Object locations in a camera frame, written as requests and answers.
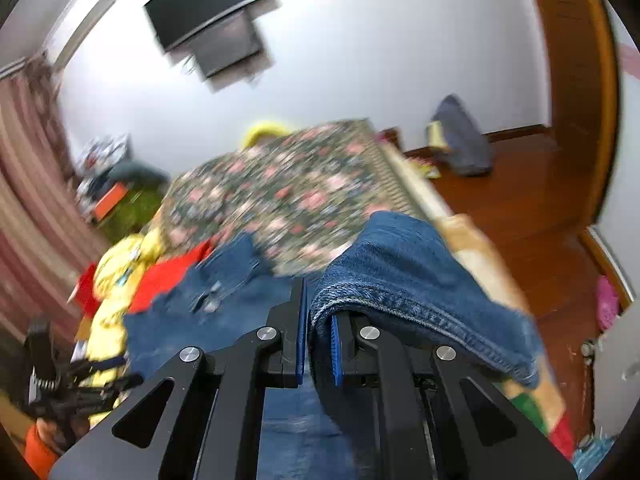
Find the blue denim jacket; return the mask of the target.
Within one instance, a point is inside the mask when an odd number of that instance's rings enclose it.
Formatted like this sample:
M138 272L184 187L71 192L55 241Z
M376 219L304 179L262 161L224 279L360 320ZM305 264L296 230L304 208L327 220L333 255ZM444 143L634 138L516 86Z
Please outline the blue denim jacket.
M308 348L320 364L332 363L331 316L355 310L410 344L451 342L527 388L540 382L534 322L490 300L425 221L376 212L326 270L299 279ZM184 347L230 346L288 301L295 280L274 272L250 234L238 235L191 266L148 310L125 316L131 370L150 377Z

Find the blue jeans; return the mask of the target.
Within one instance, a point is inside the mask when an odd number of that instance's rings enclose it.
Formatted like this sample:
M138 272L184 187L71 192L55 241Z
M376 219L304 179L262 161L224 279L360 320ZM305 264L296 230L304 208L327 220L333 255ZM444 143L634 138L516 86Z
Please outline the blue jeans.
M269 389L259 479L378 479L373 399L367 390Z

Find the yellow cartoon print blanket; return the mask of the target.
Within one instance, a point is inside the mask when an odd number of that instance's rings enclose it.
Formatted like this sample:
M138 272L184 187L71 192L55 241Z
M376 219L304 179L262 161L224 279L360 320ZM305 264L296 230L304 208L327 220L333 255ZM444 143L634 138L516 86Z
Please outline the yellow cartoon print blanket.
M88 360L106 361L125 353L124 316L143 275L163 253L160 230L152 229L123 238L103 255L93 277L93 296L100 306L91 321Z

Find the red garment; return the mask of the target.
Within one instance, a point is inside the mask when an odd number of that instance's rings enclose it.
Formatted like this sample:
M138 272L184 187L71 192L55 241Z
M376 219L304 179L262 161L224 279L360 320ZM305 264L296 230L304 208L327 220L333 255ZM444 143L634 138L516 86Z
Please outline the red garment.
M215 249L216 244L206 240L183 255L174 258L156 258L156 252L142 252L134 260L129 259L141 248L141 237L130 236L112 247L99 263L91 263L81 274L68 300L76 300L86 315L92 318L111 288L125 274L130 264L132 270L125 286L125 296L130 299L128 311L141 313L151 307L157 296L173 289L191 266L202 262Z

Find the striped curtain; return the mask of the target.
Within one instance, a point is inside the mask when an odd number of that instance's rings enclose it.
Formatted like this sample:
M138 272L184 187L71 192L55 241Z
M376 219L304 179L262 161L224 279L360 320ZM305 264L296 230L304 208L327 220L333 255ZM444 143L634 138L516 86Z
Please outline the striped curtain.
M78 183L51 66L34 56L1 79L1 325L17 338L48 318L58 342L74 340L82 311L70 293L107 250L77 207Z

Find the white cabinet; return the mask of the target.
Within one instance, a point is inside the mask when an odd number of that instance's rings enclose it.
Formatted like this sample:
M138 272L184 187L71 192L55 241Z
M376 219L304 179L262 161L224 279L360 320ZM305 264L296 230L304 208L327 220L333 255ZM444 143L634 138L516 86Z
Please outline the white cabinet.
M639 400L640 320L636 300L596 344L593 423L598 438L620 434Z

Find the green box with orange lid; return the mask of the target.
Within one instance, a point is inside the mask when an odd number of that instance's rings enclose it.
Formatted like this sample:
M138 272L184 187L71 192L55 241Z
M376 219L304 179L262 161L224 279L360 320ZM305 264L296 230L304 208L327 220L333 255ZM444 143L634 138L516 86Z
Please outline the green box with orange lid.
M115 244L139 233L153 219L162 199L155 188L116 183L94 206L93 219L104 237Z

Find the floral bedspread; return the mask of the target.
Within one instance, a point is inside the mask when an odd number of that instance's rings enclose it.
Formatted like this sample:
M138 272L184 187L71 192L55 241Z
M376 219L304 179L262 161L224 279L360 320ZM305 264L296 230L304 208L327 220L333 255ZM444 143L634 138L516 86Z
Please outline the floral bedspread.
M185 172L151 224L168 256L248 233L285 275L324 269L384 210L426 217L370 122L357 119L299 130Z

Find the dark grey bag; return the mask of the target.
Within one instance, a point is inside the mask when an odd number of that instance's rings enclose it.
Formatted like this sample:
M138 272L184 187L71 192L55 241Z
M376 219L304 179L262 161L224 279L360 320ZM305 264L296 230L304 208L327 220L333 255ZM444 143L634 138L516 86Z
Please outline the dark grey bag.
M427 146L435 158L458 176L486 176L494 169L490 143L455 94L440 102L426 134Z

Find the brown wooden door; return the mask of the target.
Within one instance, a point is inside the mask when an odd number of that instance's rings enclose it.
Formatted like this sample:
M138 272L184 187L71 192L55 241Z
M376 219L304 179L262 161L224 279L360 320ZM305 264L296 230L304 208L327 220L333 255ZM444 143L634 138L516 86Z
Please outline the brown wooden door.
M551 130L570 164L588 174L580 225L602 208L615 157L618 71L603 0L535 0L546 42Z

